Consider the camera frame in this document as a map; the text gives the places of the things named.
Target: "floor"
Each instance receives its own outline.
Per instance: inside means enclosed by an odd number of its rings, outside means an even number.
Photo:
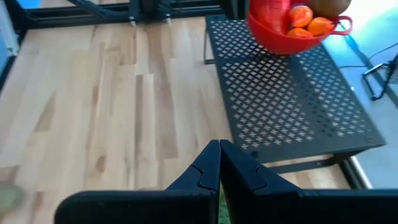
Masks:
[[[374,4],[372,1],[353,1],[346,15],[354,19],[352,37],[359,49],[370,57],[376,52],[398,42],[398,32],[391,29],[398,22],[398,1],[385,0],[383,4]],[[325,41],[325,45],[333,59],[339,66],[364,65],[346,44],[344,38],[331,36]],[[392,60],[398,52],[395,46],[371,59],[375,65]],[[366,174],[371,187],[376,189],[398,188],[398,169],[396,158],[398,157],[398,109],[397,105],[386,95],[379,101],[371,101],[369,93],[361,82],[361,75],[367,70],[363,68],[344,68],[341,71],[348,83],[353,87],[357,97],[362,102],[366,111],[372,117],[387,145],[377,149],[371,149],[356,156],[358,164]],[[380,84],[374,78],[370,78],[376,91],[381,90]],[[391,84],[398,96],[398,85]]]
[[[52,223],[85,189],[164,189],[209,140],[231,139],[215,67],[202,62],[204,25],[29,31],[0,96],[0,180],[25,200],[0,223]],[[283,176],[348,188],[338,166]]]

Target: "table leg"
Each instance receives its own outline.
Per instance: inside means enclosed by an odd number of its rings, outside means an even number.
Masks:
[[[18,55],[19,44],[17,35],[14,33],[14,28],[4,0],[0,0],[0,30],[4,42],[6,43],[8,54],[11,56]]]
[[[203,61],[205,62],[206,65],[211,65],[216,63],[214,59],[206,59],[206,50],[207,50],[207,26],[205,29],[205,44],[203,44]]]

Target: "black stand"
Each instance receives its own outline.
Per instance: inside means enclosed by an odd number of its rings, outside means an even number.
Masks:
[[[373,101],[380,100],[384,96],[386,89],[388,87],[388,84],[391,81],[391,78],[392,78],[395,70],[397,69],[397,66],[398,66],[398,54],[390,62],[381,63],[379,65],[376,65],[375,67],[373,67],[372,69],[368,70],[367,72],[365,72],[363,74],[362,79],[365,81],[366,85],[369,88],[369,91],[371,92],[371,100],[373,100]],[[378,71],[380,68],[385,68],[385,67],[387,67],[387,79],[382,87],[380,95],[376,95],[374,93],[372,86],[370,85],[370,83],[368,81],[368,76],[373,75],[374,72]]]

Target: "green object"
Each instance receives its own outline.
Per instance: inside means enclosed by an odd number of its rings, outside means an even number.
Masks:
[[[218,223],[219,224],[230,224],[228,208],[226,206],[226,200],[223,189],[220,190],[220,201],[218,207]]]
[[[0,184],[0,214],[16,208],[23,198],[23,191],[15,185]]]

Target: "wooden floor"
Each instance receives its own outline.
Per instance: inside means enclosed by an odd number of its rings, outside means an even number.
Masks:
[[[52,223],[85,189],[164,189],[209,140],[231,139],[204,25],[29,31],[0,96],[0,181],[25,197],[0,223]],[[283,176],[348,188],[337,166]]]

